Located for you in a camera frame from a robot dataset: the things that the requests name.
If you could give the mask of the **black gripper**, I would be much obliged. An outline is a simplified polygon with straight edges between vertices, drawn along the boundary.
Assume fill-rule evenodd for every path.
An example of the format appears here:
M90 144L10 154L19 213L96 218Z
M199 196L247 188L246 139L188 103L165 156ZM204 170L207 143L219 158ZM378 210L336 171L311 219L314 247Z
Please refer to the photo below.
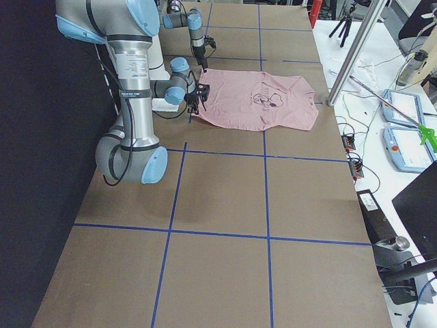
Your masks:
M188 106L188 113L193 115L199 114L199 103L207 101L210 93L210 86L208 84L192 82L188 86L184 100Z
M201 65L202 70L208 69L208 56L206 55L206 47L212 48L211 55L216 51L216 41L213 37L203 36L200 39L191 39L191 51L197 64Z

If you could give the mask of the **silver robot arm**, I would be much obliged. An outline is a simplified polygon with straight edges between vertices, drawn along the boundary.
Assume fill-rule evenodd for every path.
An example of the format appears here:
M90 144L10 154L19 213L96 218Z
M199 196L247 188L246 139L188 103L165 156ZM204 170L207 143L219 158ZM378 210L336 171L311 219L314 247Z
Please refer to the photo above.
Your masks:
M121 111L114 125L98 142L95 159L104 181L154 184L163 177L167 149L154 133L153 113L185 104L198 113L210 88L198 82L183 57L163 66L158 33L161 27L186 27L197 63L208 67L206 47L215 42L203 32L202 13L170 1L160 14L155 1L58 1L56 19L67 38L106 46L117 83Z
M208 69L209 58L206 55L206 47L210 46L213 54L216 50L216 41L203 32L201 10L192 8L187 11L182 1L168 1L166 14L163 15L163 25L166 29L188 28L191 53L205 72Z

